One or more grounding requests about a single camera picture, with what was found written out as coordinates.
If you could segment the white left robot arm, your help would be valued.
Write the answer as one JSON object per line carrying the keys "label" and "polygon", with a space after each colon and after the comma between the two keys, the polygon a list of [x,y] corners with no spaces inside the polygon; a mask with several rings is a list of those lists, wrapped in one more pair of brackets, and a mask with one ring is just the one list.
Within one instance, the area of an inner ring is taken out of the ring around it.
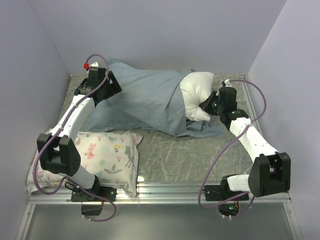
{"label": "white left robot arm", "polygon": [[38,155],[33,164],[32,177],[36,188],[43,193],[37,180],[37,167],[41,167],[81,189],[89,201],[96,201],[101,195],[99,179],[81,165],[75,140],[94,108],[120,93],[122,88],[107,68],[92,66],[87,70],[87,78],[75,89],[72,102],[61,120],[49,133],[38,136]]}

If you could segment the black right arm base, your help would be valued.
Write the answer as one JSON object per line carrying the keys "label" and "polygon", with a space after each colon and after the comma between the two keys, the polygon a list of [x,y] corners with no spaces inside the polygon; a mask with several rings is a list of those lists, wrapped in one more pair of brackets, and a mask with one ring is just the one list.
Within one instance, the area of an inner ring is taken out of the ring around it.
{"label": "black right arm base", "polygon": [[[205,185],[204,195],[207,202],[222,202],[236,195],[241,191],[231,191],[228,185]],[[235,217],[240,213],[240,201],[248,201],[249,195],[246,193],[240,197],[233,199],[230,203],[224,203],[217,207],[218,214],[221,217]]]}

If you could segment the white pillow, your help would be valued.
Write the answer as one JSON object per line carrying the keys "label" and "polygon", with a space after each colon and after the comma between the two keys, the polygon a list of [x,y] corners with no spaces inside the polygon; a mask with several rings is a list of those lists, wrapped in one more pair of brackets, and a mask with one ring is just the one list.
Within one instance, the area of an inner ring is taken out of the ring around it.
{"label": "white pillow", "polygon": [[211,117],[200,108],[212,93],[215,75],[211,72],[191,72],[179,84],[188,120],[209,122]]}

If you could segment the blue-grey pillowcase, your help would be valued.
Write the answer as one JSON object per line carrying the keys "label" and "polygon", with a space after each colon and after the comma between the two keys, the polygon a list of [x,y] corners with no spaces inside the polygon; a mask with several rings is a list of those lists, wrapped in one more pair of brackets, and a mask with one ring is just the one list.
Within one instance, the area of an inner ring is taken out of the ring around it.
{"label": "blue-grey pillowcase", "polygon": [[96,106],[84,126],[85,131],[143,128],[193,138],[215,137],[223,133],[211,120],[186,118],[180,82],[189,73],[207,71],[142,70],[112,58],[107,62],[122,91]]}

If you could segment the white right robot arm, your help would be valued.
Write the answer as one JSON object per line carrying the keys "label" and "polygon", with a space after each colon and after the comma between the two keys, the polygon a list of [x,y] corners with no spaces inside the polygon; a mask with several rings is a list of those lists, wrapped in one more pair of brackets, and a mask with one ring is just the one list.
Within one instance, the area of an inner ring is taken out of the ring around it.
{"label": "white right robot arm", "polygon": [[237,91],[233,87],[221,87],[213,91],[200,108],[218,116],[219,120],[242,144],[252,160],[248,174],[224,176],[220,182],[220,194],[226,200],[241,192],[264,197],[286,193],[291,187],[291,158],[286,152],[272,147],[258,132],[249,115],[238,108]]}

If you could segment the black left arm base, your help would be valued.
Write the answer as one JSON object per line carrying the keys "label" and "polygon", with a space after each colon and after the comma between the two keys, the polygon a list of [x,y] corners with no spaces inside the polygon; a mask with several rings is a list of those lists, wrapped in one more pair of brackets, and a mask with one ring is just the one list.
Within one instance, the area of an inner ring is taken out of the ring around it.
{"label": "black left arm base", "polygon": [[72,203],[81,203],[81,214],[84,217],[96,217],[102,213],[104,203],[106,200],[114,202],[116,200],[117,190],[113,187],[99,186],[98,189],[87,189],[86,191],[92,193],[85,193],[82,189],[76,187],[71,182],[66,182],[64,186],[71,190],[70,201]]}

